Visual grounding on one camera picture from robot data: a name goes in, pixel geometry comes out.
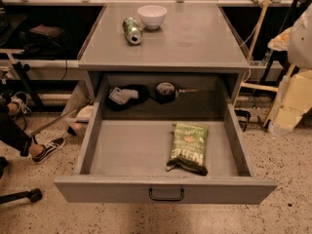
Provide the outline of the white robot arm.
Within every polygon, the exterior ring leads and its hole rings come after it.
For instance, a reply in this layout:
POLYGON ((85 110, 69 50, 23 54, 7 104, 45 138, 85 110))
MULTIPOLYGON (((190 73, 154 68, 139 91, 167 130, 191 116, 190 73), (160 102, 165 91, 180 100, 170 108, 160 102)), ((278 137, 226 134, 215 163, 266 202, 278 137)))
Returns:
POLYGON ((312 4, 292 26, 288 60, 299 68, 312 68, 312 4))

